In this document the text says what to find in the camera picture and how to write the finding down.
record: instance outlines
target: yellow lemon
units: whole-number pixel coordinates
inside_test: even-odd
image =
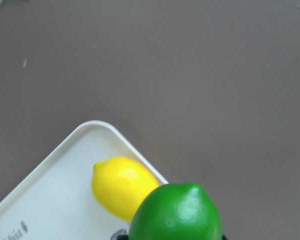
[[[95,198],[109,212],[129,222],[157,187],[156,177],[145,166],[125,156],[99,161],[93,167]]]

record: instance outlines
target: gray surface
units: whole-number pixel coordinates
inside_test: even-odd
[[[300,239],[300,1],[7,0],[0,200],[87,120],[202,184],[230,240]]]

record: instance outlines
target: plastic tray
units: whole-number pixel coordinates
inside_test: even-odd
[[[91,191],[93,165],[114,156],[141,162],[167,183],[112,125],[85,122],[0,203],[0,240],[109,240],[128,229]]]

